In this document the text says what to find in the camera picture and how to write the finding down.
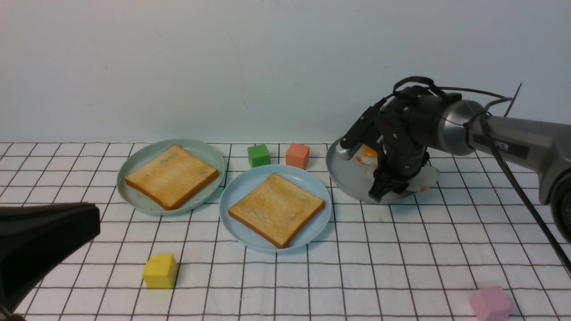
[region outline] yellow cube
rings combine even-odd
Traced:
[[[143,279],[148,288],[173,288],[177,270],[174,254],[159,253],[145,264]]]

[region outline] grid pattern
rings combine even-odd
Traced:
[[[313,144],[307,170],[331,192],[332,219],[305,249],[261,254],[220,224],[223,187],[249,169],[249,144],[213,143],[227,176],[191,213],[157,218],[125,204],[116,175],[144,143],[0,143],[0,206],[92,202],[101,234],[52,270],[18,307],[28,321],[468,320],[475,289],[501,285],[512,319],[571,320],[571,279],[495,160],[431,152],[434,188],[399,204],[364,204],[340,191]],[[272,163],[288,145],[267,144]],[[511,166],[563,244],[537,176]],[[173,290],[149,290],[147,259],[172,252]]]

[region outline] white wall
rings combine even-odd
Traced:
[[[571,123],[570,16],[570,0],[0,0],[0,141],[332,141],[410,75],[523,82],[513,117]]]

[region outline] bread slice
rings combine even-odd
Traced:
[[[286,248],[324,207],[324,200],[273,173],[228,213],[277,248]]]
[[[175,210],[218,177],[218,170],[178,145],[125,177],[127,185]]]

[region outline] orange cube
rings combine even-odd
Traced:
[[[309,163],[309,146],[293,143],[285,152],[285,164],[305,169]]]

